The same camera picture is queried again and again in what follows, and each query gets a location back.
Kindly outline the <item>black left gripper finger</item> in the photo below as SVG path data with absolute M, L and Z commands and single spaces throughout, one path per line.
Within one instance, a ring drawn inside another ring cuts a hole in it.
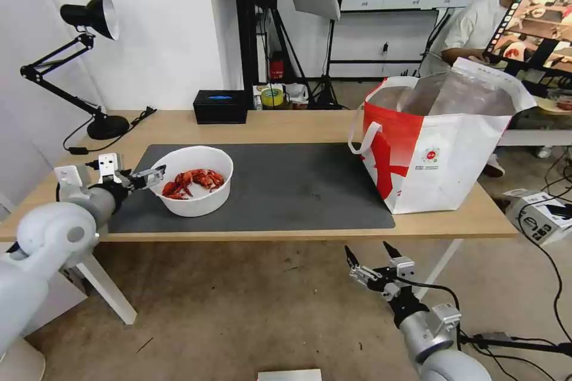
M 149 168 L 129 175 L 131 190 L 148 189 L 163 181 L 166 165 Z

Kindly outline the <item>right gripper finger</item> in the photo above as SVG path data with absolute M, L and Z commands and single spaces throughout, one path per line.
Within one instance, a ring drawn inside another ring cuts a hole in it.
M 402 254 L 395 247 L 391 246 L 387 241 L 384 241 L 383 245 L 390 257 L 390 265 L 399 265 L 404 262 Z
M 367 288 L 376 288 L 381 284 L 379 283 L 381 275 L 369 267 L 362 266 L 349 246 L 345 245 L 344 251 L 351 278 Z

